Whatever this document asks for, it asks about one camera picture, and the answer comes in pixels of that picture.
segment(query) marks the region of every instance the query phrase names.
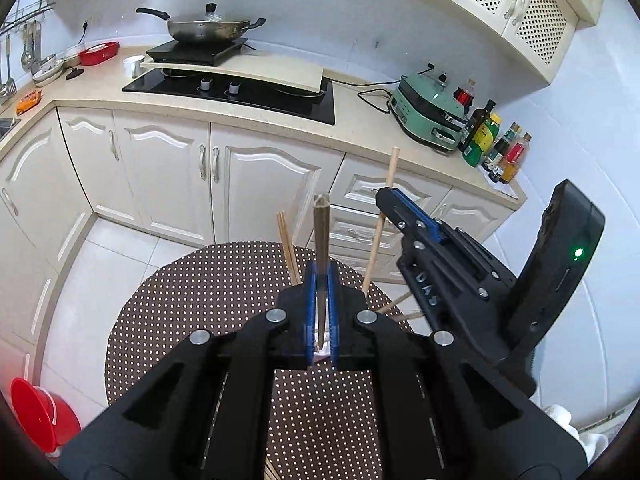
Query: polka dot placemat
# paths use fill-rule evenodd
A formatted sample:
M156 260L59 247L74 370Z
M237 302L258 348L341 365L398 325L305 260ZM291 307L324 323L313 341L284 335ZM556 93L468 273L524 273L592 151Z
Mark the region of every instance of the polka dot placemat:
M296 248L296 259L303 274L314 252ZM362 275L341 263L338 268L343 284L362 286ZM159 269L111 330L104 369L109 403L193 330L238 330L273 308L287 286L282 245L271 242L208 246ZM370 307L388 303L371 284ZM411 330L407 322L400 325ZM272 399L267 456L282 480L382 478L369 373L338 372L327 360L304 372L277 370Z

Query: sink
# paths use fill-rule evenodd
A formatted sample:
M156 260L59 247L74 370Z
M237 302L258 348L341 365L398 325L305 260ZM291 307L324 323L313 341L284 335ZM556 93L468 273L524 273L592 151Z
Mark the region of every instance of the sink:
M20 122L18 118L0 118L0 139L8 134Z

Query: white mug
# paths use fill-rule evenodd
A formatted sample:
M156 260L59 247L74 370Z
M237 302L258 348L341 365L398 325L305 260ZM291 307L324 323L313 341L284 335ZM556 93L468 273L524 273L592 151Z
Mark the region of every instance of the white mug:
M131 56L127 57L122 64L124 65L124 73L127 77L132 79L142 75L142 62L145 60L144 56Z

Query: utensil rack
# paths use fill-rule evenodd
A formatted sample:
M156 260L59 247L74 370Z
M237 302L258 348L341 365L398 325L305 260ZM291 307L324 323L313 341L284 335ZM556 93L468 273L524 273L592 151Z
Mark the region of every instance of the utensil rack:
M5 20L0 27L0 36L3 36L14 28L18 28L24 23L32 20L33 18L44 14L48 10L53 10L55 2L52 0L40 0L35 2L34 4L28 5L23 8L19 8L19 0L18 0L18 9L15 12L11 13L11 20Z

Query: yellow label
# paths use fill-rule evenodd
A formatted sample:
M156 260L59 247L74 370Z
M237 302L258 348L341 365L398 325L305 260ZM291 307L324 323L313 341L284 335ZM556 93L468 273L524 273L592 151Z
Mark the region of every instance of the yellow label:
M494 136L489 128L483 123L478 128L478 131L476 131L473 140L478 146L480 146L482 152L485 153L494 142Z

